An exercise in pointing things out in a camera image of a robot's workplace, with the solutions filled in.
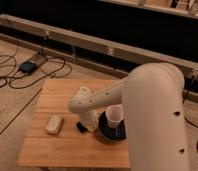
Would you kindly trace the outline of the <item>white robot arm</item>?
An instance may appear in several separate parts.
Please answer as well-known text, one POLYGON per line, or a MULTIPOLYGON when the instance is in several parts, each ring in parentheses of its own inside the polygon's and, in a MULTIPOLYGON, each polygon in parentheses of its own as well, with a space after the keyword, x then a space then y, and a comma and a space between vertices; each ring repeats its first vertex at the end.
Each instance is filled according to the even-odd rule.
POLYGON ((182 103, 184 76, 169 63, 148 63, 98 92, 76 92, 69 110, 123 107, 131 171, 190 171, 182 103))

